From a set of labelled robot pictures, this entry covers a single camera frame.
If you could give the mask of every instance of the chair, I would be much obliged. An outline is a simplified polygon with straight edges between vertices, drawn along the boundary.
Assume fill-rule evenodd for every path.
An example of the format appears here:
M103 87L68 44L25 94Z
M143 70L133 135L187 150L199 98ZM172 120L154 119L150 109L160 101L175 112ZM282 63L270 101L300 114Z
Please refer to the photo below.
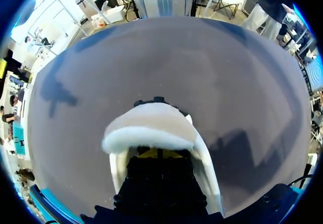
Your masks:
M242 3L243 3L243 0L218 0L216 6L214 8L214 13L209 18L211 18L216 13L216 11L224 9L228 18L232 19L236 15L239 5ZM229 9L231 11L230 16L226 10L227 7L229 7Z

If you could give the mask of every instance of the blue panel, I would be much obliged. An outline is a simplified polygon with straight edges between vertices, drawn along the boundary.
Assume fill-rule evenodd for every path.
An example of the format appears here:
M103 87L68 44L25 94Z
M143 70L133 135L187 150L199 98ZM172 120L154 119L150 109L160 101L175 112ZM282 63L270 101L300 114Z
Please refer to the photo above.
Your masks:
M42 205L37 201L37 199L35 198L35 196L33 195L32 192L29 193L29 195L31 196L33 202L35 203L36 207L40 210L42 216L44 217L45 221L49 221L49 220L55 220L43 207Z
M320 55L311 62L306 68L312 91L317 91L323 87L323 65Z
M40 190L41 193L61 212L68 215L70 218L77 220L79 223L84 223L79 216L74 215L69 209L67 209L59 200L56 199L55 195L49 189Z
M19 122L13 123L13 135L15 141L16 153L19 155L26 155L24 129Z

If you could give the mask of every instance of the table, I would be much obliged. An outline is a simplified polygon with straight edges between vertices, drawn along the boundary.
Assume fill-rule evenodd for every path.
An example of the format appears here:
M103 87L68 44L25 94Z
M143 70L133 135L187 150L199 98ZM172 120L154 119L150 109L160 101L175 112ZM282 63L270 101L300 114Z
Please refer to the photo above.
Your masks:
M135 101L154 96L191 114L226 215L303 175L310 106L296 60L238 26L177 17L98 32L38 73L28 138L39 187L76 215L113 208L104 130Z

